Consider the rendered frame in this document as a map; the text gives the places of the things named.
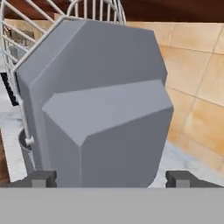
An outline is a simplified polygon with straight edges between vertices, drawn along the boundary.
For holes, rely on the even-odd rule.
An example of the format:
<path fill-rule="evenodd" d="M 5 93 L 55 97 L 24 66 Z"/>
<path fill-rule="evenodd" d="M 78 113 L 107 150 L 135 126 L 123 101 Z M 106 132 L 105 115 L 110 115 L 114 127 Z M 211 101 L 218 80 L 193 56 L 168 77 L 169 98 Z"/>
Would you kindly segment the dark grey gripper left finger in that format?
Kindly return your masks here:
<path fill-rule="evenodd" d="M 35 188 L 47 188 L 56 187 L 56 171 L 34 171 L 27 177 L 10 183 L 10 187 L 35 187 Z"/>

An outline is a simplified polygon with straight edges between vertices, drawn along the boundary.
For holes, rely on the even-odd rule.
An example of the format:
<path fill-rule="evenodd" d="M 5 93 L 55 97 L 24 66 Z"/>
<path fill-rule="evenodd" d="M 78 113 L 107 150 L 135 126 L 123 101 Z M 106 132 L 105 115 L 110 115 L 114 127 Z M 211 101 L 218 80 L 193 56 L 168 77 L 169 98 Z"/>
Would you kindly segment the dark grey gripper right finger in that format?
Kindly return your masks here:
<path fill-rule="evenodd" d="M 166 187 L 173 188 L 215 188 L 220 185 L 197 178 L 189 171 L 167 171 Z"/>

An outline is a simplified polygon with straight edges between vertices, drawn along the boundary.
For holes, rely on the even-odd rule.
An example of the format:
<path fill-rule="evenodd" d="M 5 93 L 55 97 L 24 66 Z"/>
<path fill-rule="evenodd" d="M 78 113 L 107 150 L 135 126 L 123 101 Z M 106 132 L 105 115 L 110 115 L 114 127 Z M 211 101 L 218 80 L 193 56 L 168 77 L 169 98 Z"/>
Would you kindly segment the grey mixer bowl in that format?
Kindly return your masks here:
<path fill-rule="evenodd" d="M 18 143 L 22 151 L 26 172 L 30 174 L 35 171 L 35 164 L 32 155 L 32 148 L 27 145 L 25 141 L 24 129 L 21 129 L 18 134 Z"/>

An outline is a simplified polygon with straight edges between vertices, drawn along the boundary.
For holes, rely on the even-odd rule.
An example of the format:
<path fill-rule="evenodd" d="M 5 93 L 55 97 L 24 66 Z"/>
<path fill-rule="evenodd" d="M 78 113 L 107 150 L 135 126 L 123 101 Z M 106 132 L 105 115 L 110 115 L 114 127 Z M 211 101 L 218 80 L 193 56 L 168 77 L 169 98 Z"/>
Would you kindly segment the dark wooden wall cupboard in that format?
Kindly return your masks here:
<path fill-rule="evenodd" d="M 25 0 L 6 0 L 30 19 L 43 16 Z M 53 18 L 56 10 L 46 0 L 32 0 Z M 52 0 L 65 13 L 69 0 Z M 224 0 L 120 0 L 127 21 L 224 23 Z"/>

